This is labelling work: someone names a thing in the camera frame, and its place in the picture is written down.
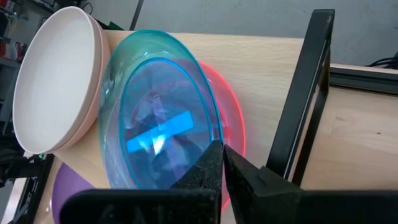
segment white plate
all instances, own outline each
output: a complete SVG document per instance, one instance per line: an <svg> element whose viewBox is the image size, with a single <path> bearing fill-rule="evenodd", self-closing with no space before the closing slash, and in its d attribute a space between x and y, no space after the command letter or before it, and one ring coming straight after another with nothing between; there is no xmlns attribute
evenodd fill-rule
<svg viewBox="0 0 398 224"><path fill-rule="evenodd" d="M57 149L83 122L101 65L95 29L84 11L66 7L35 35L19 70L13 104L14 129L26 151Z"/></svg>

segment teal bowl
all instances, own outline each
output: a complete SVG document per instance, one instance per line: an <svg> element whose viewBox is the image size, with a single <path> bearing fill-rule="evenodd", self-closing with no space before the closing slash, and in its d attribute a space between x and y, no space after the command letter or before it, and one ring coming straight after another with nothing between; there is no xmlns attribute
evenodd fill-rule
<svg viewBox="0 0 398 224"><path fill-rule="evenodd" d="M215 97L176 38L140 30L113 52L101 82L98 129L111 188L169 189L214 140Z"/></svg>

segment black metal bar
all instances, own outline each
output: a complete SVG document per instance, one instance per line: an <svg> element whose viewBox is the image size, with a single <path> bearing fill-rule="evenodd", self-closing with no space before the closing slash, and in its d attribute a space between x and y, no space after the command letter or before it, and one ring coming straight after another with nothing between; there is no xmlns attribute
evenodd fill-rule
<svg viewBox="0 0 398 224"><path fill-rule="evenodd" d="M398 74L331 68L330 85L398 95Z"/></svg>
<svg viewBox="0 0 398 224"><path fill-rule="evenodd" d="M297 175L297 183L303 176L315 137L315 134L306 135L305 122L309 120L308 130L316 132L328 93L330 39L334 15L335 11L331 9L315 10L312 13L266 165L287 179L300 141L304 137L303 156L299 157L298 171L294 174ZM319 93L313 98L317 87ZM314 110L308 113L314 100Z"/></svg>
<svg viewBox="0 0 398 224"><path fill-rule="evenodd" d="M132 17L132 21L131 21L131 25L130 25L130 29L129 30L135 30L136 29L139 13L141 12L141 8L142 8L143 3L144 3L144 0L138 0L138 4L137 4L137 7L136 7L136 12L134 13L134 16Z"/></svg>
<svg viewBox="0 0 398 224"><path fill-rule="evenodd" d="M30 177L26 180L22 196L19 199L17 210L14 215L14 223L34 222L53 160L54 155L47 154L43 160L39 175L37 177Z"/></svg>

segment wooden table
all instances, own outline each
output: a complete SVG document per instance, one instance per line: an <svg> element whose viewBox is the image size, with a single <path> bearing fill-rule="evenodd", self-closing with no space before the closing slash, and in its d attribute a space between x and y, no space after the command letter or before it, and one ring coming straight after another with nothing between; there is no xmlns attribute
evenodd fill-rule
<svg viewBox="0 0 398 224"><path fill-rule="evenodd" d="M130 32L108 31L113 50ZM194 56L214 67L229 82L243 109L247 133L246 157L266 164L279 123L302 39L237 35L173 34ZM398 73L379 68L349 67ZM302 181L304 189L398 189L398 99L330 88ZM98 188L109 187L102 164L96 124L73 147L58 151L60 161ZM56 160L53 171L59 168ZM49 204L51 177L37 222ZM233 223L229 206L223 223Z"/></svg>

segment bowl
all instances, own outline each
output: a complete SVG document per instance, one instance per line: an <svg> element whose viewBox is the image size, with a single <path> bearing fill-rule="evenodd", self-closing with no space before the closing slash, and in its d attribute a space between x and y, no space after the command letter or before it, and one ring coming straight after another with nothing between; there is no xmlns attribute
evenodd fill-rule
<svg viewBox="0 0 398 224"><path fill-rule="evenodd" d="M245 157L246 128L244 124L243 112L239 105L239 101L233 89L220 73L218 73L214 68L203 62L200 62L199 64L206 74L206 77L216 98L217 106L220 110L224 144L227 144L237 153ZM223 197L221 199L221 210L224 210L229 202L225 174L223 174L222 193Z"/></svg>
<svg viewBox="0 0 398 224"><path fill-rule="evenodd" d="M109 48L108 44L108 39L106 37L106 34L104 34L104 31L102 30L101 26L95 21L94 18L90 16L90 20L92 23L97 27L97 30L99 32L99 37L100 37L100 42L101 42L101 69L99 72L99 79L97 82L94 98L91 101L90 107L88 109L88 112L78 128L78 130L74 133L71 139L67 141L62 147L56 150L62 150L62 149L67 149L71 146L73 146L77 141L79 141L89 130L91 125L95 122L95 119L97 118L98 114L98 103L99 103L99 97L100 97L100 89L101 89L101 77L103 72L106 69L106 65L108 63L108 60L111 56L111 50Z"/></svg>
<svg viewBox="0 0 398 224"><path fill-rule="evenodd" d="M157 30L137 31L113 52L101 84L98 128L112 188L168 189L223 137L199 64L177 39Z"/></svg>
<svg viewBox="0 0 398 224"><path fill-rule="evenodd" d="M33 154L64 145L81 126L98 85L98 28L78 7L53 14L36 33L17 78L13 123Z"/></svg>

